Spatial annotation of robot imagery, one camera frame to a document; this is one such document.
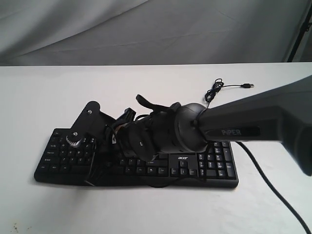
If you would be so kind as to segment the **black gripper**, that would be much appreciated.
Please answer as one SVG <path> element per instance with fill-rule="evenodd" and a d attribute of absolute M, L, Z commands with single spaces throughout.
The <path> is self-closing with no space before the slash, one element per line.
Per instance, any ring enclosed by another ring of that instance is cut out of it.
<path fill-rule="evenodd" d="M 150 162 L 160 153 L 177 153 L 177 110 L 177 107 L 156 107 L 139 120 L 135 120 L 132 109 L 117 119 L 102 114 L 105 119 L 103 141 L 96 144 L 84 181 L 90 186 L 99 186 L 110 172 L 110 159 L 136 156 Z"/>

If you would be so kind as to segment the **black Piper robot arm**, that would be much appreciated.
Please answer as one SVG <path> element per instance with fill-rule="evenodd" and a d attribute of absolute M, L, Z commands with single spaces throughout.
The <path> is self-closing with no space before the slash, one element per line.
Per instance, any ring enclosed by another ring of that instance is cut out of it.
<path fill-rule="evenodd" d="M 276 141 L 301 171 L 312 174 L 312 79 L 214 108 L 198 103 L 163 106 L 141 95 L 151 110 L 117 119 L 91 110 L 84 131 L 95 139 L 86 182 L 93 186 L 234 188 L 238 184 L 231 142 Z"/>

